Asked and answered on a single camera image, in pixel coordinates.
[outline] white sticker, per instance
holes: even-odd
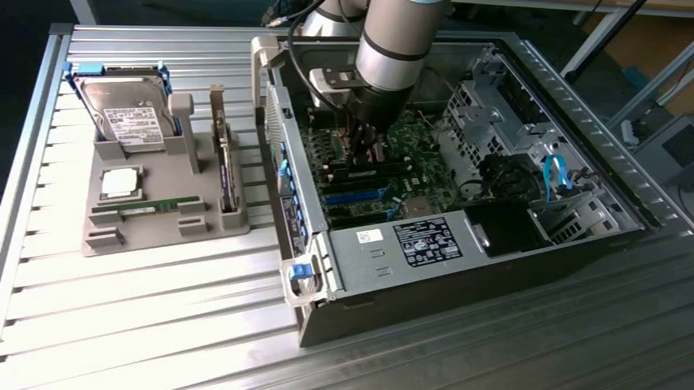
[[[156,209],[153,207],[140,207],[138,209],[121,210],[120,215],[150,214],[154,212],[156,212]]]
[[[152,107],[105,108],[104,113],[121,145],[160,144],[164,141]]]
[[[365,244],[366,242],[382,240],[382,234],[380,234],[380,229],[364,230],[362,232],[356,232],[356,238],[358,239],[358,244]]]

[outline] hard drive label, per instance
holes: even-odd
[[[160,144],[164,141],[153,107],[105,108],[104,114],[121,145]]]
[[[404,223],[392,228],[410,267],[463,257],[443,217]]]

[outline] blue pcie slot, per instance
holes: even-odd
[[[382,199],[386,188],[369,189],[357,193],[342,193],[325,196],[325,204],[329,206],[342,205],[344,203],[378,201]]]

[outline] wall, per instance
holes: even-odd
[[[603,15],[596,14],[587,21],[584,29],[589,33]],[[694,41],[694,19],[668,18],[664,16],[636,15],[607,45],[607,53],[619,65],[636,67],[652,78],[673,57]],[[663,86],[665,92],[679,79],[679,74]],[[677,94],[665,105],[672,115],[694,112],[694,83]]]

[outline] sticker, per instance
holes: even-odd
[[[104,113],[121,145],[160,144],[164,141],[152,107],[105,108]]]
[[[460,247],[455,242],[453,235],[448,230],[448,223],[443,217],[404,223],[392,228],[400,242],[406,264],[410,267],[463,257]]]
[[[365,244],[366,242],[382,240],[382,234],[380,234],[380,229],[364,230],[362,232],[356,232],[356,239],[358,244]]]
[[[121,210],[120,215],[152,214],[156,212],[153,207],[140,207],[138,209]]]
[[[346,175],[346,177],[361,177],[361,176],[370,176],[374,175],[376,171],[364,171],[364,172],[353,172]]]

